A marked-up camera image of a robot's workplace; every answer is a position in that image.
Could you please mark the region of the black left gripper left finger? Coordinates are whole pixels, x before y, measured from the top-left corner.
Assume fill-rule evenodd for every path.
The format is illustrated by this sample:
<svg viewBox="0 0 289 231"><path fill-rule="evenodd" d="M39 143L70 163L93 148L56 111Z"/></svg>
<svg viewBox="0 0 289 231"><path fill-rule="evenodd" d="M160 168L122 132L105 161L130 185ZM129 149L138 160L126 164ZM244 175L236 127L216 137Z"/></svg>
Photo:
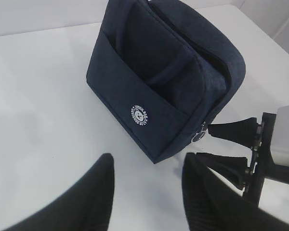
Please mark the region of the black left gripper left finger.
<svg viewBox="0 0 289 231"><path fill-rule="evenodd" d="M102 154L67 191L8 231L106 231L115 191L112 154Z"/></svg>

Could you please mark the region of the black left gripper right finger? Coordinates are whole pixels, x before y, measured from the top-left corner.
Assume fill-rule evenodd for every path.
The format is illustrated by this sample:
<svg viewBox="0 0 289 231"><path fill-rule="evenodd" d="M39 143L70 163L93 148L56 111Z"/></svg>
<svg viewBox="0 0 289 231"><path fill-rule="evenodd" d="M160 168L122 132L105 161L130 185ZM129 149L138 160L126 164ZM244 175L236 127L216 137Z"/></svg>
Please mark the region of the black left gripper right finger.
<svg viewBox="0 0 289 231"><path fill-rule="evenodd" d="M289 224L244 200L188 153L182 170L184 211L191 231L289 231Z"/></svg>

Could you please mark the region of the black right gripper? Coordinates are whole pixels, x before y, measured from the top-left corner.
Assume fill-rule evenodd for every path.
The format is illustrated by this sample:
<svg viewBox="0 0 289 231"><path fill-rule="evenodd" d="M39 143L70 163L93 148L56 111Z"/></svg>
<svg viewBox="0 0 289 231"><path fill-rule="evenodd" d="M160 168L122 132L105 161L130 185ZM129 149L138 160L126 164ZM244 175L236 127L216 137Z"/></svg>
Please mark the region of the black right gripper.
<svg viewBox="0 0 289 231"><path fill-rule="evenodd" d="M237 189L243 190L245 187L243 198L258 206L265 179L289 185L289 155L274 153L272 146L276 126L277 114L272 113L263 113L259 125L257 118L251 117L237 122L208 126L211 136L228 141L253 141L256 134L254 146L251 148L249 169L248 159L245 157L209 153L197 153L196 157L204 166L218 172Z"/></svg>

